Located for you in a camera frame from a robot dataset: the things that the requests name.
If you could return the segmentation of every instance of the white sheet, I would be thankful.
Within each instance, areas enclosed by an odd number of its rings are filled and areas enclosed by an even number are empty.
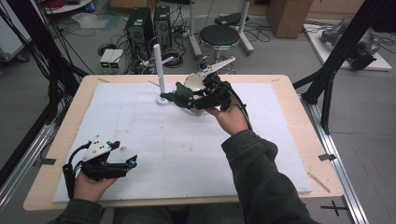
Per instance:
[[[175,85],[167,84],[168,91]],[[301,193],[312,189],[271,84],[234,83],[247,104],[253,130],[279,148],[276,165]],[[137,167],[108,189],[102,200],[169,199],[236,195],[220,145],[229,135],[210,115],[195,117],[171,104],[158,105],[152,84],[100,84],[79,127],[70,154],[97,134],[124,150],[109,162],[137,153]],[[74,162],[81,160],[79,152]],[[62,177],[53,201],[67,202]]]
[[[304,28],[306,30],[312,30],[312,29],[319,29],[320,26],[317,25],[311,25],[311,24],[305,24]],[[311,40],[311,44],[314,47],[315,52],[317,53],[320,61],[322,63],[326,62],[326,60],[329,58],[330,53],[332,53],[332,50],[334,47],[330,43],[322,43],[320,41],[322,31],[319,31],[317,33],[313,32],[308,32],[307,36]],[[373,57],[376,58],[376,61],[373,61],[370,63],[367,67],[365,67],[363,70],[370,70],[370,71],[390,71],[392,67],[385,61],[384,58],[381,57],[378,53],[375,53]],[[352,69],[352,66],[350,65],[349,62],[345,61],[343,65],[341,65],[341,68],[345,69]]]

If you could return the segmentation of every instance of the black pole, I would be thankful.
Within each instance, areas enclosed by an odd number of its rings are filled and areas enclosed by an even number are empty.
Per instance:
[[[326,134],[330,134],[329,115],[335,75],[374,19],[383,11],[386,3],[387,0],[365,0],[323,66],[311,76],[293,83],[294,89],[297,89],[312,82],[308,90],[302,94],[303,100],[309,104],[316,104],[319,96],[325,91],[320,124]]]
[[[18,165],[23,155],[26,153],[27,148],[32,144],[35,140],[36,136],[40,132],[43,125],[47,122],[48,114],[50,111],[50,105],[47,105],[43,110],[41,115],[33,124],[32,128],[30,128],[29,132],[23,137],[20,144],[8,158],[4,166],[0,171],[0,188],[3,187],[4,183],[7,181],[8,177],[11,175],[14,168]]]

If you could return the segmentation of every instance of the floor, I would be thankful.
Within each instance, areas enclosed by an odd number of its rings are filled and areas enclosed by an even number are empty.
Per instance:
[[[82,30],[76,23],[71,23],[70,15],[58,18],[60,25],[66,30],[67,40],[95,74],[102,73],[98,62],[98,47],[108,43],[112,36],[122,34],[125,24],[120,17],[104,15],[110,24],[105,29]],[[209,17],[207,24],[213,23],[216,16]],[[252,17],[250,22],[267,25],[265,18]],[[198,19],[196,30],[200,30],[204,24],[205,18]],[[296,39],[278,39],[273,37],[271,31],[263,33],[270,37],[270,41],[253,41],[255,51],[250,56],[246,55],[242,47],[224,54],[226,57],[236,58],[233,64],[236,74],[284,74],[291,82],[295,82],[321,67],[305,34],[300,34]],[[253,40],[255,37],[247,34],[247,38]],[[267,37],[261,35],[260,38],[264,40]],[[183,65],[179,68],[165,68],[165,74],[190,74],[198,71],[198,62],[194,60],[190,43],[185,41],[185,46],[187,51],[183,56]],[[396,51],[394,45],[387,48]],[[201,49],[203,54],[211,53],[210,49],[203,46]],[[381,49],[379,54],[393,68],[396,67],[394,53]],[[76,55],[72,54],[72,58],[76,66],[87,70]],[[3,166],[47,105],[48,81],[39,73],[33,60],[28,63],[6,64],[0,67],[0,72],[0,165]],[[331,136],[370,223],[396,222],[395,86],[395,69],[389,72],[340,69],[334,80],[330,114]],[[303,93],[306,89],[307,86],[301,87],[297,93]],[[38,169],[36,166],[31,168],[0,214],[5,223],[45,223],[59,215],[60,211],[26,212],[22,208]],[[342,199],[332,201],[345,203]],[[316,203],[323,205],[329,201]],[[324,216],[328,215],[323,216],[323,209],[312,207],[311,210],[310,206],[307,207],[312,216],[322,223],[350,221],[347,211],[340,211],[339,217],[326,219]],[[105,217],[103,223],[110,219]]]

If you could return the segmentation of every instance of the computer tower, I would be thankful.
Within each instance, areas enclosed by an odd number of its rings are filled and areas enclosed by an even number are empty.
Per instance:
[[[157,43],[161,49],[172,47],[171,33],[171,9],[169,6],[156,6],[154,11],[154,30],[157,35]]]
[[[138,53],[141,59],[148,60],[155,44],[149,8],[135,7],[125,25],[125,30],[130,42],[134,44],[134,54]]]

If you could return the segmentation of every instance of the wooden tabletop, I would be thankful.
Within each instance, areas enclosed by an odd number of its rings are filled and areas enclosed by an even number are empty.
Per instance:
[[[183,82],[185,75],[165,75],[165,82]],[[99,83],[148,83],[158,82],[157,76],[88,76],[84,77],[78,92],[70,105],[64,121],[49,149],[47,158],[56,159],[54,165],[42,165],[33,186],[23,204],[24,209],[52,210],[64,209],[67,203],[53,203],[52,198],[62,175],[62,166],[67,153],[78,133],[85,112]],[[291,136],[300,153],[305,170],[312,187],[309,194],[301,198],[337,197],[344,194],[343,187],[329,161],[321,161],[318,156],[325,154],[318,136],[306,115],[305,110],[291,85],[288,77],[282,75],[236,75],[221,76],[221,80],[231,83],[271,83],[277,100],[282,108]],[[170,205],[188,203],[235,203],[237,196],[160,199],[160,200],[130,200],[116,202],[101,202],[105,207],[140,206],[140,205]]]

